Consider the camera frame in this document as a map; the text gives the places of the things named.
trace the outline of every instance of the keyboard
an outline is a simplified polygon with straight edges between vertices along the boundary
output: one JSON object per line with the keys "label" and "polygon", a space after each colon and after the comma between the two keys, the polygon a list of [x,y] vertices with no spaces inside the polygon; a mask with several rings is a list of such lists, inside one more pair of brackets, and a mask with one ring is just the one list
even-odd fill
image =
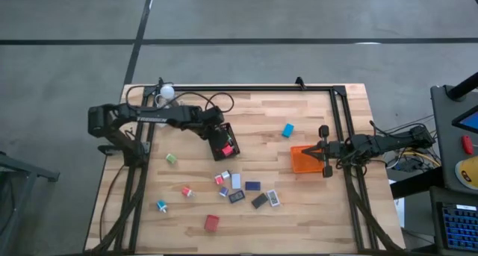
{"label": "keyboard", "polygon": [[444,242],[448,249],[478,252],[477,207],[440,203]]}

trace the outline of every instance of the small block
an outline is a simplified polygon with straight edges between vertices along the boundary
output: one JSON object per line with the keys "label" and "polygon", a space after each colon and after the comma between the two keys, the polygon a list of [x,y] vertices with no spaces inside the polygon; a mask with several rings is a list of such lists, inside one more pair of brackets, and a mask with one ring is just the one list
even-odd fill
{"label": "small block", "polygon": [[240,174],[232,174],[231,183],[232,189],[240,189]]}
{"label": "small block", "polygon": [[222,187],[221,191],[219,192],[219,194],[224,197],[226,197],[228,193],[229,193],[229,189],[226,187]]}
{"label": "small block", "polygon": [[293,129],[294,129],[294,126],[291,124],[285,125],[284,131],[282,132],[282,136],[290,137]]}
{"label": "small block", "polygon": [[217,225],[219,224],[219,217],[208,215],[206,217],[206,223],[204,224],[204,229],[206,231],[217,231]]}
{"label": "small block", "polygon": [[184,187],[182,188],[182,194],[186,197],[189,197],[193,195],[193,191],[188,187]]}
{"label": "small block", "polygon": [[166,155],[166,160],[170,163],[175,163],[176,162],[176,156],[174,156],[172,154],[167,154]]}
{"label": "small block", "polygon": [[216,181],[217,185],[221,185],[224,183],[223,177],[221,175],[217,175],[214,177],[214,180]]}
{"label": "small block", "polygon": [[231,177],[231,174],[229,173],[229,171],[224,171],[221,173],[223,179],[228,179]]}
{"label": "small block", "polygon": [[258,181],[246,181],[246,190],[261,190],[261,183]]}
{"label": "small block", "polygon": [[258,196],[256,199],[252,200],[252,205],[255,207],[255,209],[258,209],[260,206],[262,206],[267,201],[269,201],[267,196],[264,193],[261,193],[260,196]]}
{"label": "small block", "polygon": [[156,205],[158,206],[158,209],[159,209],[160,211],[163,211],[163,212],[166,213],[167,205],[166,205],[166,202],[165,202],[165,201],[159,200]]}
{"label": "small block", "polygon": [[244,195],[244,192],[242,190],[229,195],[229,201],[231,202],[231,204],[234,204],[235,202],[245,198],[246,196]]}
{"label": "small block", "polygon": [[281,204],[275,190],[267,191],[267,197],[269,197],[270,206],[275,207]]}
{"label": "small block", "polygon": [[224,149],[223,149],[223,154],[225,156],[229,156],[230,154],[232,154],[233,150],[232,150],[232,147],[227,145]]}

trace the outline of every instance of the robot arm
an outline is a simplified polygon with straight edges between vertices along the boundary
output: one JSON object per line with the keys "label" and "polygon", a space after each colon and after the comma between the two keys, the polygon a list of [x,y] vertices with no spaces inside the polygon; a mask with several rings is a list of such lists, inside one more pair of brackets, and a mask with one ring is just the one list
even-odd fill
{"label": "robot arm", "polygon": [[128,122],[165,123],[183,130],[191,130],[201,139],[208,140],[214,159],[223,159],[218,151],[231,141],[228,131],[221,127],[224,116],[221,109],[212,107],[202,110],[199,106],[177,106],[170,108],[132,107],[127,104],[104,104],[88,110],[88,133],[94,137],[105,137],[121,150],[126,166],[144,162],[144,151],[139,141],[131,140],[120,127]]}

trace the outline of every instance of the white block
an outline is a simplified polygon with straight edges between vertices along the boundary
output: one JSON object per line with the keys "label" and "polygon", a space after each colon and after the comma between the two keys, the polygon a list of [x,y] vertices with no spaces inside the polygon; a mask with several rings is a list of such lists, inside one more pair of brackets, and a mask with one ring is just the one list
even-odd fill
{"label": "white block", "polygon": [[272,207],[275,207],[281,204],[275,190],[267,191],[267,197],[269,198],[269,202]]}
{"label": "white block", "polygon": [[232,189],[240,189],[240,174],[232,174],[231,183]]}
{"label": "white block", "polygon": [[229,174],[229,171],[224,171],[222,174],[224,179],[228,179],[231,175]]}

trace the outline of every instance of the white ball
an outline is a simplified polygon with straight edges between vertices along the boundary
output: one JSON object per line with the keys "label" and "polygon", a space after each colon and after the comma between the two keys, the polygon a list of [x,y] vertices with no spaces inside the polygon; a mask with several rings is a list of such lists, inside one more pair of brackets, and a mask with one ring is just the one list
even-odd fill
{"label": "white ball", "polygon": [[161,96],[166,100],[174,98],[174,88],[170,85],[163,85],[159,93],[161,93]]}

